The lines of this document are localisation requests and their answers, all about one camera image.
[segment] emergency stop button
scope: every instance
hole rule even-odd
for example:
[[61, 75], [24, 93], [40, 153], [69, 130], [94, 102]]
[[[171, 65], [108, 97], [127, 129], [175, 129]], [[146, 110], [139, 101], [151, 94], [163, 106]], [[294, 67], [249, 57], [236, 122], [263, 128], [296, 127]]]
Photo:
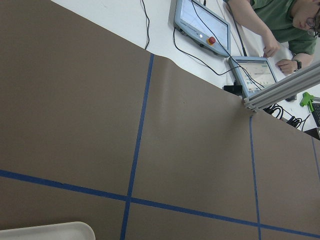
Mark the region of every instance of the emergency stop button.
[[211, 37], [209, 37], [209, 38], [206, 40], [206, 42], [207, 42], [210, 46], [212, 46], [213, 44], [215, 44], [216, 39], [215, 39], [213, 36], [211, 36]]

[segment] man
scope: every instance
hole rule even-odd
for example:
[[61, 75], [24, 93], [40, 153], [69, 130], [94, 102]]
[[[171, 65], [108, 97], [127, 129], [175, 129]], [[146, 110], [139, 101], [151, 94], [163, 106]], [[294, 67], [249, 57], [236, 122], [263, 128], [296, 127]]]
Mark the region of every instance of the man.
[[288, 42], [293, 59], [277, 66], [284, 74], [310, 65], [320, 31], [320, 0], [224, 0], [236, 21], [262, 37], [263, 56], [272, 57]]

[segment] white tray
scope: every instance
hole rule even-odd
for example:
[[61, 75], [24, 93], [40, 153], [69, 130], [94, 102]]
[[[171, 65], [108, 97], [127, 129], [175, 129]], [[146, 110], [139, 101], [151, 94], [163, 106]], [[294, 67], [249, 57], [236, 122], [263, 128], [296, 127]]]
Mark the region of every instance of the white tray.
[[1, 240], [95, 240], [92, 228], [75, 221], [0, 231]]

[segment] blue tape line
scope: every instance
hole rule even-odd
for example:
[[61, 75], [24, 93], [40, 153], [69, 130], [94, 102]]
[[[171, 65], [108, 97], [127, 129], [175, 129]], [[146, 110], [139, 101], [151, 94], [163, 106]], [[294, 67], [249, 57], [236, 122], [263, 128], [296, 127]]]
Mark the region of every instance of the blue tape line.
[[188, 209], [188, 208], [184, 208], [184, 207], [173, 206], [173, 205], [169, 205], [169, 204], [164, 204], [164, 203], [159, 203], [159, 202], [149, 201], [149, 200], [143, 200], [143, 199], [134, 198], [134, 197], [131, 199], [131, 202], [135, 203], [135, 204], [144, 205], [144, 206], [150, 206], [150, 207], [159, 208], [159, 209], [171, 210], [171, 211], [175, 211], [175, 212], [179, 212], [179, 213], [197, 215], [200, 217], [217, 219], [217, 220], [236, 223], [236, 224], [242, 224], [242, 225], [253, 226], [253, 227], [258, 226], [257, 223], [251, 222], [251, 221], [240, 220], [240, 219], [236, 219], [236, 218], [232, 218], [232, 217], [212, 214], [212, 213], [198, 211], [198, 210], [192, 210], [192, 209]]
[[255, 207], [256, 207], [256, 219], [258, 226], [258, 236], [261, 240], [261, 227], [260, 227], [260, 211], [259, 211], [259, 200], [258, 200], [258, 188], [257, 188], [257, 178], [256, 178], [256, 164], [255, 164], [255, 149], [254, 149], [254, 139], [252, 136], [252, 117], [249, 120], [249, 131], [250, 131], [250, 145], [251, 145], [251, 159], [252, 159], [252, 171], [253, 171], [253, 183], [254, 183], [254, 195], [255, 195]]
[[109, 198], [109, 199], [115, 199], [115, 200], [120, 200], [120, 201], [127, 200], [127, 197], [123, 196], [123, 195], [114, 194], [114, 193], [106, 192], [106, 191], [99, 191], [99, 190], [86, 188], [86, 187], [82, 187], [82, 186], [65, 184], [65, 183], [61, 183], [61, 182], [57, 182], [57, 181], [51, 181], [51, 180], [47, 180], [47, 179], [43, 179], [43, 178], [39, 178], [39, 177], [19, 174], [19, 173], [15, 173], [15, 172], [11, 172], [11, 171], [0, 170], [0, 177], [20, 180], [20, 181], [24, 181], [24, 182], [28, 182], [28, 183], [45, 185], [45, 186], [49, 186], [49, 187], [53, 187], [53, 188], [64, 189], [64, 190], [69, 190], [69, 191], [73, 191], [73, 192], [89, 194], [89, 195], [94, 195], [94, 196], [99, 196], [99, 197], [104, 197], [104, 198]]
[[149, 86], [150, 86], [152, 68], [153, 68], [153, 64], [154, 64], [154, 56], [155, 55], [151, 53], [150, 60], [149, 60], [148, 73], [146, 76], [146, 83], [145, 83], [145, 89], [144, 89], [144, 96], [143, 96], [143, 103], [142, 103], [142, 110], [141, 110], [141, 115], [140, 115], [138, 134], [136, 137], [133, 163], [132, 163], [129, 187], [128, 187], [128, 192], [127, 192], [127, 199], [125, 202], [124, 213], [123, 213], [123, 220], [122, 220], [122, 227], [121, 227], [121, 234], [120, 234], [121, 240], [124, 240], [126, 238], [126, 230], [127, 230], [127, 225], [128, 225], [131, 196], [132, 196], [132, 192], [134, 189], [134, 182], [135, 182], [136, 169], [137, 169], [137, 164], [138, 164], [140, 143], [141, 143], [142, 131], [143, 131], [143, 127], [144, 127], [146, 108], [147, 108]]
[[296, 231], [296, 230], [286, 229], [286, 228], [277, 227], [277, 226], [270, 226], [270, 225], [265, 225], [265, 224], [261, 224], [260, 226], [263, 229], [269, 229], [269, 230], [274, 230], [274, 231], [278, 231], [278, 232], [285, 232], [285, 233], [289, 233], [289, 234], [295, 234], [295, 235], [301, 235], [301, 236], [307, 236], [307, 237], [320, 239], [320, 235], [318, 235], [318, 234], [313, 234], [313, 233], [308, 233], [308, 232], [303, 232], [303, 231]]
[[314, 152], [316, 169], [318, 170], [318, 176], [319, 176], [319, 181], [320, 181], [320, 168], [319, 168], [319, 163], [318, 163], [318, 158], [317, 158], [317, 153], [316, 153], [316, 147], [315, 147], [314, 138], [311, 137], [311, 140], [312, 140], [312, 146], [313, 146], [313, 152]]

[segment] person's arm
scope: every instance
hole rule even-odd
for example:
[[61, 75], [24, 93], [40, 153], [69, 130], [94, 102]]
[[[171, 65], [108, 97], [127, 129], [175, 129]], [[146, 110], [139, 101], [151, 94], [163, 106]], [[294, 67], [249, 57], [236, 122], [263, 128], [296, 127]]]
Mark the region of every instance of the person's arm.
[[242, 26], [260, 35], [264, 43], [263, 56], [272, 57], [280, 45], [268, 26], [258, 17], [250, 5], [250, 0], [229, 0], [235, 20]]
[[[314, 59], [314, 55], [309, 55], [306, 53], [298, 53], [293, 57], [293, 59], [296, 59], [301, 62], [301, 67], [305, 68], [309, 66]], [[276, 65], [280, 68], [280, 70], [288, 75], [292, 74], [295, 70], [298, 69], [298, 63], [294, 60], [288, 60], [288, 59], [282, 59], [281, 61], [278, 61]]]

